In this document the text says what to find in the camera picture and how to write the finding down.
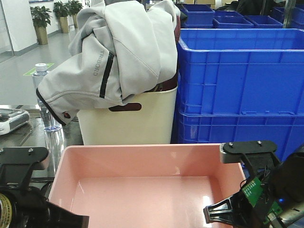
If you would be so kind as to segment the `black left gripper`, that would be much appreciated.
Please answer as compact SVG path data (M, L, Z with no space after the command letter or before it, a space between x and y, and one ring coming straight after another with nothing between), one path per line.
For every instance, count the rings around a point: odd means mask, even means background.
M47 202L36 187L32 173L48 166L45 147L7 147L0 149L0 226L37 228L46 219L47 228L87 228L89 216L74 214Z

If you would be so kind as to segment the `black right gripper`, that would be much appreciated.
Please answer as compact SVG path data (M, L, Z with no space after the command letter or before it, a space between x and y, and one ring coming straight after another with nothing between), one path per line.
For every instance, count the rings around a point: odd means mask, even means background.
M248 177L239 191L228 198L206 206L207 223L222 223L234 228L287 228L304 216L304 149L300 147L284 161L275 155L272 141L227 142L220 145L222 163L241 163ZM258 177L266 191L278 202L283 212L263 225L241 188Z

